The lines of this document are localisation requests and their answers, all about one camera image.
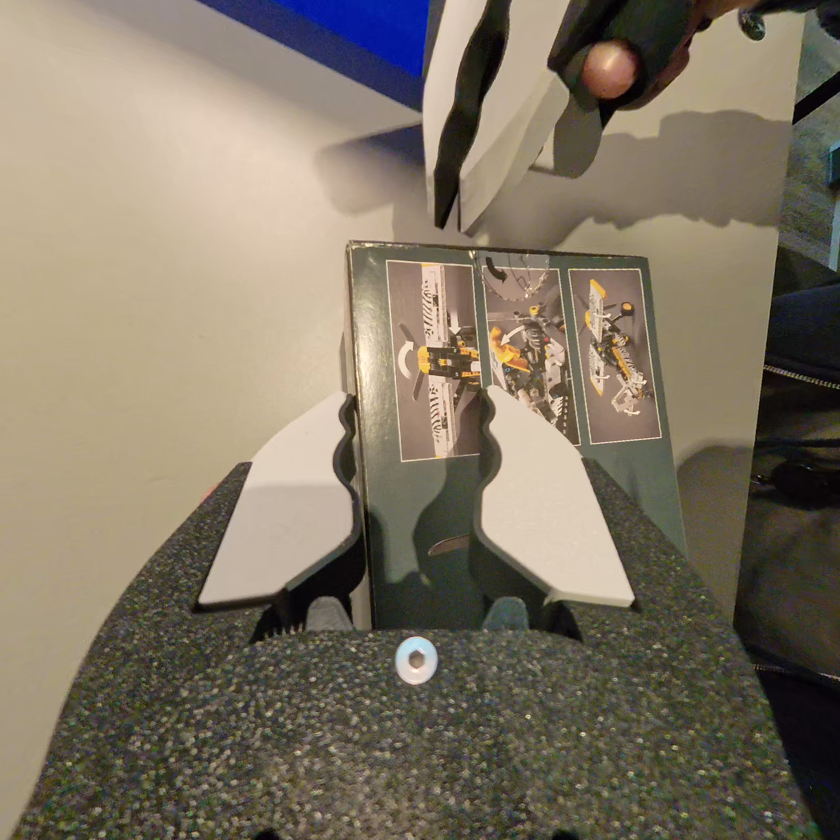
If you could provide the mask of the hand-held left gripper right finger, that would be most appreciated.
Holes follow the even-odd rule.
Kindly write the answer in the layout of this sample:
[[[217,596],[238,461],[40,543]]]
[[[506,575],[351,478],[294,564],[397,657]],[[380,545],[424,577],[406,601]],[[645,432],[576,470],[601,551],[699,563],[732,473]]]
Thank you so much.
[[[490,460],[471,559],[499,560],[547,602],[632,605],[633,589],[578,449],[501,387],[482,395]]]

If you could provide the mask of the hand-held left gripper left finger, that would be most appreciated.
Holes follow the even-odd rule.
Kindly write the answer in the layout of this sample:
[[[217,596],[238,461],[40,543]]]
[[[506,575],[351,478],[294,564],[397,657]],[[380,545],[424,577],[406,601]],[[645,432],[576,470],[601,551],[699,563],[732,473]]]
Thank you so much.
[[[335,392],[257,452],[197,606],[268,603],[356,542],[360,499],[342,466],[352,408]]]

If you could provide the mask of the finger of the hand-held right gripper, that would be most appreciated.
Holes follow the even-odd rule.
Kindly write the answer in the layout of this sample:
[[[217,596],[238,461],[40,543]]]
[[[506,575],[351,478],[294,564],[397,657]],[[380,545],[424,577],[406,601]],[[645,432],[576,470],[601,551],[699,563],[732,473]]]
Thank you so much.
[[[565,110],[570,93],[548,57],[570,2],[511,2],[507,45],[465,161],[458,229],[473,228],[497,195],[515,185]]]
[[[447,1],[423,90],[427,208],[443,229],[464,200],[466,158],[508,41],[510,1]]]

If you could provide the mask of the black toy brick box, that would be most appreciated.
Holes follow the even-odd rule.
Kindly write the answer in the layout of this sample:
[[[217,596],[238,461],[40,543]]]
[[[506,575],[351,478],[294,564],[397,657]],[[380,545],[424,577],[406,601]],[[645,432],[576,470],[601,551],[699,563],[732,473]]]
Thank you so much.
[[[648,260],[350,242],[344,339],[378,628],[477,627],[480,390],[502,391],[686,535]]]

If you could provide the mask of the grey desk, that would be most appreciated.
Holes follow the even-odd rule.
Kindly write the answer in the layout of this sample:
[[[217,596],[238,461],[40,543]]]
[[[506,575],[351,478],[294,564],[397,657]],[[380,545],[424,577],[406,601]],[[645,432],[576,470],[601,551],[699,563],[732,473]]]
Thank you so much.
[[[461,244],[409,108],[197,2],[2,2],[2,838],[88,646],[205,491],[339,386],[348,241]],[[803,16],[730,15],[531,171],[501,247],[648,259],[692,559],[730,611]]]

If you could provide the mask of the person's right hand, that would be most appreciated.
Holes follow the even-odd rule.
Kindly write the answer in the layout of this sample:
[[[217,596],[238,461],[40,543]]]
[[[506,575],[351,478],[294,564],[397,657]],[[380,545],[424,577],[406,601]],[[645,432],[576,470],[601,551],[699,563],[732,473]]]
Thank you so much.
[[[686,33],[667,67],[653,80],[647,92],[631,104],[640,108],[660,95],[688,66],[690,44],[695,35],[716,18],[732,10],[750,10],[759,1],[695,1]],[[634,85],[638,73],[635,54],[623,42],[613,40],[594,45],[585,58],[582,80],[588,91],[599,99],[615,100]]]

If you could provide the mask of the blue plastic bin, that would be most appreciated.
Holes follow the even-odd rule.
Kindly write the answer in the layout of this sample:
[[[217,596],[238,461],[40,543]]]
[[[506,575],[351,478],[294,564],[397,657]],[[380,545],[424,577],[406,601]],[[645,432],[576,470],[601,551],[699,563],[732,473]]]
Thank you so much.
[[[419,111],[429,1],[204,1],[203,5]]]

